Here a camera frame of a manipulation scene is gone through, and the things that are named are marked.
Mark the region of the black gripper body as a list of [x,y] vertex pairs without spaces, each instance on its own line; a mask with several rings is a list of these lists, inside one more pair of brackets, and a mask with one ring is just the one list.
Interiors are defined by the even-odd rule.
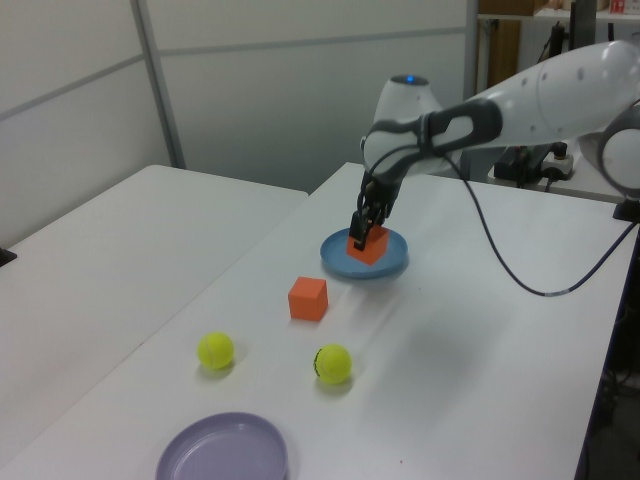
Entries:
[[391,215],[399,191],[399,183],[386,184],[369,172],[365,172],[357,196],[356,210],[368,207],[371,217],[374,219],[383,209],[388,209]]

